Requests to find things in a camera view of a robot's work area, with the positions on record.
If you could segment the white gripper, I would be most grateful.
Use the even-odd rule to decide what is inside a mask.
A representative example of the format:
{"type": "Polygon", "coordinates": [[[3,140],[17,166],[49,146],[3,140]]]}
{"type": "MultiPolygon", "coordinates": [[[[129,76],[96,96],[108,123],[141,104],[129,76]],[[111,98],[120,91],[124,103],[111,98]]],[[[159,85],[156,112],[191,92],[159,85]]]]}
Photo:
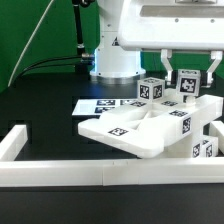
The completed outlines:
{"type": "Polygon", "coordinates": [[[212,51],[206,71],[206,87],[210,88],[223,60],[224,0],[125,0],[118,42],[127,50],[162,49],[168,86],[176,84],[171,50],[212,51]]]}

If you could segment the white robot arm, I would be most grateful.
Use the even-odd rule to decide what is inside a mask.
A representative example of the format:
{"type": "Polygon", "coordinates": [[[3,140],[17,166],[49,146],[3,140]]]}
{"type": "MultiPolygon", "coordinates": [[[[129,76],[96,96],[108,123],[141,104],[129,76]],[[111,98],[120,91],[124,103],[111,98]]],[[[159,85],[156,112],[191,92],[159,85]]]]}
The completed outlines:
{"type": "Polygon", "coordinates": [[[127,83],[143,75],[140,53],[158,52],[174,80],[173,54],[208,53],[212,64],[204,75],[210,87],[224,58],[224,0],[97,0],[100,43],[91,78],[127,83]]]}

